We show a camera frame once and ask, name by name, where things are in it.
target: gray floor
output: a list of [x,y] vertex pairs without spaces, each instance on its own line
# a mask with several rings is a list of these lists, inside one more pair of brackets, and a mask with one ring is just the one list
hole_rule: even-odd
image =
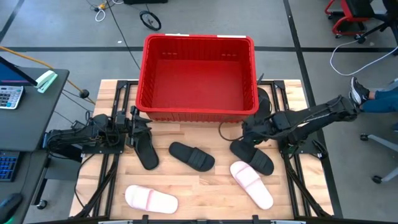
[[[18,0],[0,1],[0,27],[14,10]],[[98,4],[100,0],[91,0]],[[331,22],[323,10],[328,0],[290,0],[295,26],[302,47],[335,47],[351,37],[335,39]],[[373,2],[383,11],[380,0]],[[134,6],[144,9],[143,5]],[[283,1],[280,0],[170,0],[167,4],[151,4],[150,10],[162,20],[161,33],[249,35],[256,46],[293,47]],[[127,5],[113,7],[116,19],[130,46],[143,46],[153,33],[139,20],[139,10]],[[5,38],[6,47],[123,47],[109,11],[103,22],[95,22],[95,12],[84,0],[25,0]],[[369,21],[368,27],[377,24]],[[390,30],[370,36],[364,45],[348,47],[395,47]],[[138,78],[139,71],[128,52],[26,52],[57,68],[71,71],[70,80],[91,92],[96,98],[98,85],[104,78]],[[141,52],[133,52],[141,61]],[[379,53],[337,53],[336,66],[345,73],[382,56]],[[5,52],[0,56],[11,62],[39,67],[33,62]],[[347,95],[350,77],[335,73],[329,65],[330,53],[304,53],[305,64],[317,103]],[[358,74],[359,81],[370,88],[380,88],[397,77],[396,58],[385,60]],[[295,52],[256,52],[257,75],[268,79],[302,79]],[[56,110],[70,119],[84,119],[84,110],[61,97]],[[394,140],[390,126],[397,122],[394,114],[362,114],[352,123],[334,123],[324,129],[330,152],[343,215],[346,218],[398,220],[398,178],[376,185],[370,177],[384,175],[398,165],[396,153],[374,142],[362,142],[360,133],[378,134]],[[54,114],[49,129],[67,128],[70,124]],[[25,222],[42,222],[66,218],[73,197],[74,181],[51,181],[44,199],[45,210],[32,207]]]

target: plastic basket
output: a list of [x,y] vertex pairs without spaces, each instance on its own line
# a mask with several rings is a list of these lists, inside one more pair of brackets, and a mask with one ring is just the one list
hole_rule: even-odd
[[156,121],[241,121],[259,107],[246,36],[146,38],[136,106]]

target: gray desk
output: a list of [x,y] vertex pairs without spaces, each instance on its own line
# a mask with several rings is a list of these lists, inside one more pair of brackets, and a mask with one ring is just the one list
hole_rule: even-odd
[[[48,69],[20,68],[33,79]],[[69,76],[68,70],[56,69],[58,78],[44,93],[26,87],[25,95],[16,110],[0,110],[0,150],[31,151],[37,149],[60,94]],[[0,200],[11,193],[21,192],[24,199],[14,215],[14,223],[22,223],[34,195],[47,154],[44,150],[24,152],[14,182],[0,182]]]

